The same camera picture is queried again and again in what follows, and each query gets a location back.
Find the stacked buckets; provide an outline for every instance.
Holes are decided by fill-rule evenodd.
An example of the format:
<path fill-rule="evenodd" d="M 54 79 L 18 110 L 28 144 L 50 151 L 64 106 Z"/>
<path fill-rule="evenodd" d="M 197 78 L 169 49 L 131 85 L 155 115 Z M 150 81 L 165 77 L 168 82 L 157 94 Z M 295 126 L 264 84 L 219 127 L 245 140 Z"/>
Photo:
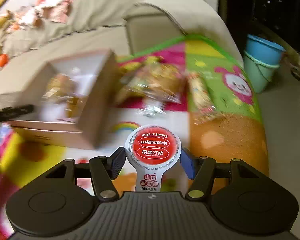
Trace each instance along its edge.
<path fill-rule="evenodd" d="M 274 71 L 285 49 L 277 43 L 248 34 L 244 52 L 244 70 L 256 93 L 262 92 L 271 82 Z"/>

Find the round red label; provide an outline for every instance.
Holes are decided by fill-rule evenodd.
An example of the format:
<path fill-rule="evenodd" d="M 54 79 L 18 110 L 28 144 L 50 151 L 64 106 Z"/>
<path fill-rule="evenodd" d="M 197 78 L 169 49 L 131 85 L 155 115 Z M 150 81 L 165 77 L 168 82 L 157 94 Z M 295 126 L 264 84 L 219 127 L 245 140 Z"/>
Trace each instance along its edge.
<path fill-rule="evenodd" d="M 146 164 L 157 165 L 170 160 L 177 150 L 175 137 L 167 130 L 149 127 L 140 130 L 133 142 L 133 153 Z"/>

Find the green bucket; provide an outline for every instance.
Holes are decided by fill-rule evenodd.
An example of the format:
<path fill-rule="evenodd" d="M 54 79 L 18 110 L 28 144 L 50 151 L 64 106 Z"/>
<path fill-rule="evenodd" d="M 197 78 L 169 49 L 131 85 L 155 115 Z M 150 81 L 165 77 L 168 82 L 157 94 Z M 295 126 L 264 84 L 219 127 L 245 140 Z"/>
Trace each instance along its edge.
<path fill-rule="evenodd" d="M 244 54 L 244 71 L 251 81 L 253 90 L 256 93 L 260 93 L 266 88 L 267 84 L 271 82 L 274 71 L 279 68 L 280 65 L 263 63 L 252 57 L 246 51 Z"/>

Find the bucket rim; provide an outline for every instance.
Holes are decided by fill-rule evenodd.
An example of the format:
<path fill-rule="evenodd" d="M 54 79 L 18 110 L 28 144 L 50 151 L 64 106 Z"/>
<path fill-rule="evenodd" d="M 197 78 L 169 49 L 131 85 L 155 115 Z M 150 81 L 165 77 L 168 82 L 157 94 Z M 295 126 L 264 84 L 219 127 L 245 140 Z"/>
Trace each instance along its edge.
<path fill-rule="evenodd" d="M 264 66 L 264 67 L 272 68 L 272 69 L 276 69 L 276 68 L 279 68 L 279 67 L 280 67 L 280 64 L 277 64 L 277 65 L 269 65 L 269 64 L 264 63 L 264 62 L 262 62 L 262 61 L 260 61 L 260 60 L 257 60 L 256 58 L 254 58 L 253 56 L 251 56 L 247 51 L 244 51 L 244 54 L 245 54 L 248 58 L 250 58 L 251 60 L 253 60 L 255 63 L 260 64 L 260 65 L 262 65 L 262 66 Z"/>
<path fill-rule="evenodd" d="M 255 40 L 255 41 L 261 42 L 261 43 L 263 43 L 263 44 L 265 44 L 265 45 L 267 45 L 267 46 L 270 46 L 270 47 L 272 47 L 272 48 L 281 50 L 281 51 L 283 51 L 283 52 L 286 51 L 284 47 L 282 47 L 281 45 L 279 45 L 279 44 L 277 44 L 277 43 L 275 43 L 275 42 L 268 41 L 268 40 L 266 40 L 266 39 L 263 39 L 263 38 L 261 38 L 261 37 L 258 37 L 258 36 L 252 35 L 252 34 L 248 34 L 247 37 L 248 37 L 249 39 L 253 39 L 253 40 Z"/>

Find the rainbow print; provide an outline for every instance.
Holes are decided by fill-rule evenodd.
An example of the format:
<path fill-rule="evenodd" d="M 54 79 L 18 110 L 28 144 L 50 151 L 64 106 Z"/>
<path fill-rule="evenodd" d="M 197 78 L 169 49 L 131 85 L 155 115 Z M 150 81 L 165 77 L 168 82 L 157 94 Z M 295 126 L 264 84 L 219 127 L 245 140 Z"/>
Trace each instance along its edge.
<path fill-rule="evenodd" d="M 135 122 L 119 122 L 112 127 L 111 131 L 112 132 L 119 132 L 121 130 L 133 131 L 138 127 L 140 127 L 140 125 Z"/>

